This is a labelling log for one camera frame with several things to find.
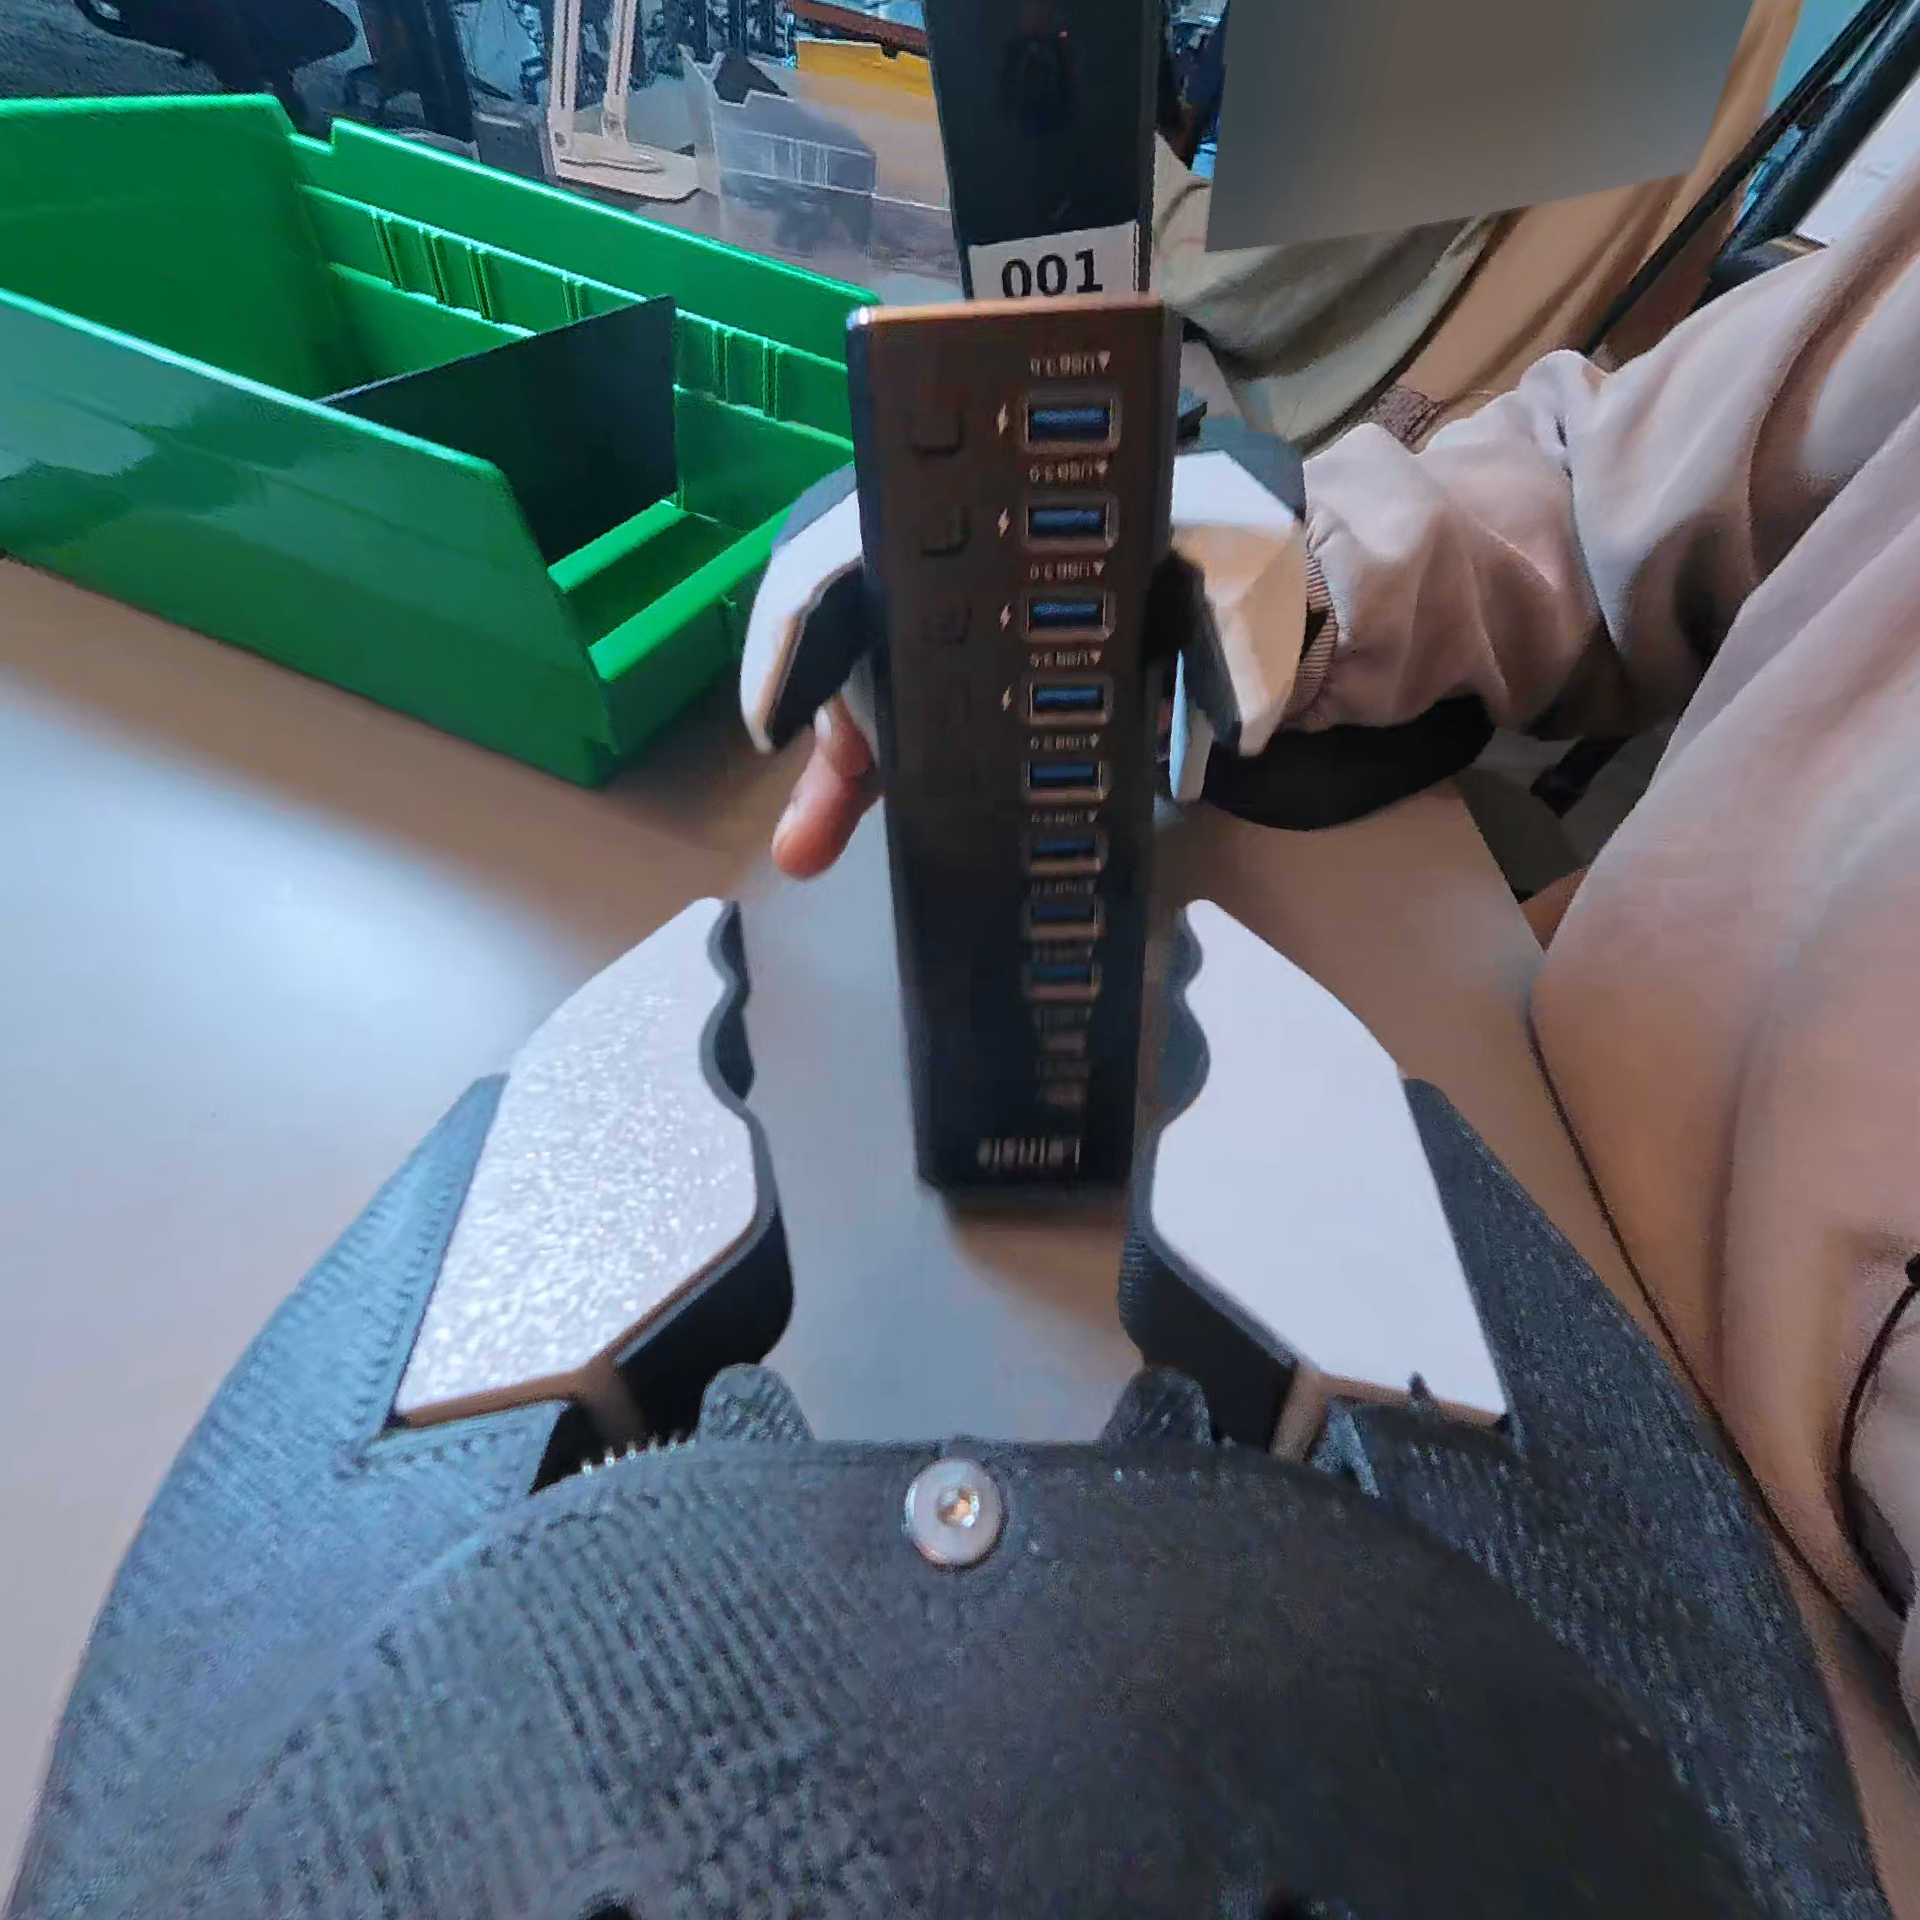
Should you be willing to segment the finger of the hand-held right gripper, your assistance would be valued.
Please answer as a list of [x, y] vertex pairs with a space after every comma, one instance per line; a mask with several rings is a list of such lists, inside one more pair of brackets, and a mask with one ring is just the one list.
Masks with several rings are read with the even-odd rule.
[[759, 754], [811, 726], [874, 646], [858, 469], [806, 487], [775, 530], [738, 663], [741, 720]]
[[1170, 469], [1167, 754], [1259, 754], [1288, 711], [1308, 644], [1303, 517], [1226, 447]]

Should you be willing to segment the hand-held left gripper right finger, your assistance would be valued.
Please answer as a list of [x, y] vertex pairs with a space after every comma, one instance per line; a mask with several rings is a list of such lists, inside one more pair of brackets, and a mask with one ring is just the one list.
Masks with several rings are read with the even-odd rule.
[[1214, 901], [1174, 919], [1117, 1307], [1229, 1450], [1338, 1414], [1496, 1451], [1506, 1386], [1407, 1100], [1356, 1013]]

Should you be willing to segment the black bin divider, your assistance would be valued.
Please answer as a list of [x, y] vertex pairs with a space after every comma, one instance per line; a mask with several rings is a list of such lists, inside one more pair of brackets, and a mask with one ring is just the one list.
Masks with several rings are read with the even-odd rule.
[[325, 405], [499, 469], [551, 565], [677, 492], [677, 317], [646, 298]]

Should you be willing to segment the person's right forearm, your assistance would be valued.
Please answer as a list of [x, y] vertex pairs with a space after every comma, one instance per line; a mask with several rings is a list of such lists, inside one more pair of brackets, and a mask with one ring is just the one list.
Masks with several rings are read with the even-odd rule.
[[1552, 352], [1424, 450], [1356, 428], [1308, 463], [1332, 637], [1299, 730], [1447, 702], [1496, 726], [1676, 714], [1756, 583], [1754, 391], [1671, 341], [1604, 375]]

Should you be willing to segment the black wrist rest pad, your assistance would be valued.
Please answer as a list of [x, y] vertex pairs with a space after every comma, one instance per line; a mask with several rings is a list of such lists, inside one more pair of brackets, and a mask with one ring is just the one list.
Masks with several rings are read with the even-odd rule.
[[1395, 726], [1288, 726], [1255, 756], [1214, 748], [1202, 800], [1247, 826], [1322, 831], [1452, 779], [1477, 762], [1495, 731], [1472, 695], [1444, 699]]

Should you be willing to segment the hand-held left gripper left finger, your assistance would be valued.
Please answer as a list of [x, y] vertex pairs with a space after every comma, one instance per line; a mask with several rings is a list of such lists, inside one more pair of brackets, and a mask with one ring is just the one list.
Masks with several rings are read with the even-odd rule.
[[699, 898], [512, 1058], [391, 1414], [435, 1428], [562, 1404], [608, 1450], [684, 1438], [792, 1311], [749, 1109], [738, 907]]

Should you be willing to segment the yellow plastic bin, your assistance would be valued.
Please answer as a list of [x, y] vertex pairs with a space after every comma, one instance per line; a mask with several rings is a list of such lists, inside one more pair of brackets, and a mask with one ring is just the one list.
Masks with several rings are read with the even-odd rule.
[[795, 37], [795, 68], [806, 84], [875, 91], [883, 100], [933, 100], [924, 46]]

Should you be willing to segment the black multi-port usb hub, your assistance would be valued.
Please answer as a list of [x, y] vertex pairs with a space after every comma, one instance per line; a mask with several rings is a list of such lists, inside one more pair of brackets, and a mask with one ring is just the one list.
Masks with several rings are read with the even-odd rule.
[[1178, 322], [1147, 295], [875, 307], [847, 386], [919, 1174], [1123, 1187]]

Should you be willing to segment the person's beige sweatshirt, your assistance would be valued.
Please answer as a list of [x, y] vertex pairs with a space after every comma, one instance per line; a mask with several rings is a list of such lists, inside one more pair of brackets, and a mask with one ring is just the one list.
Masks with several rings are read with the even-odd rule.
[[1855, 1442], [1867, 1518], [1911, 1574], [1904, 1616], [1845, 1538], [1838, 1440], [1917, 1234], [1916, 336], [1911, 164], [1832, 246], [1661, 346], [1756, 395], [1756, 583], [1533, 1002], [1676, 1343], [1792, 1548], [1908, 1691], [1916, 1304]]

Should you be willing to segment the person's right hand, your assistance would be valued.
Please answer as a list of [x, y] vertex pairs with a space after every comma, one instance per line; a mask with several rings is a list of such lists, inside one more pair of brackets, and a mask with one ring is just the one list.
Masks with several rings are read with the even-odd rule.
[[827, 874], [878, 796], [874, 730], [846, 692], [834, 695], [813, 715], [806, 762], [775, 826], [775, 868], [791, 879]]

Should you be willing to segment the wooden background document stand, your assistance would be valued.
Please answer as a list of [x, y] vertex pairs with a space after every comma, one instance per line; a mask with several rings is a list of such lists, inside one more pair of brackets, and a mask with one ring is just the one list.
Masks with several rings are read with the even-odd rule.
[[629, 128], [640, 2], [610, 2], [604, 86], [583, 107], [586, 2], [552, 2], [543, 34], [543, 138], [548, 171], [634, 202], [678, 206], [699, 191], [696, 159], [638, 141]]

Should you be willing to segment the clear background bin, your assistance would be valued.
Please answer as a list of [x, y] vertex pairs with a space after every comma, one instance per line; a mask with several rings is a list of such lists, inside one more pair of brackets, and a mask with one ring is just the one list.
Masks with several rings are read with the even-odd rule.
[[699, 61], [682, 47], [699, 187], [738, 198], [749, 186], [867, 202], [878, 186], [874, 146], [803, 102], [754, 59], [724, 51]]

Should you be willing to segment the green plastic storage bin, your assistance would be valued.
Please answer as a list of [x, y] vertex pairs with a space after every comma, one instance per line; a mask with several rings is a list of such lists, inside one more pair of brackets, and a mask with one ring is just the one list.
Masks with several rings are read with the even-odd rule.
[[[838, 278], [272, 96], [7, 100], [5, 552], [597, 787], [735, 669], [847, 463]], [[678, 487], [543, 563], [499, 469], [325, 405], [646, 298]]]

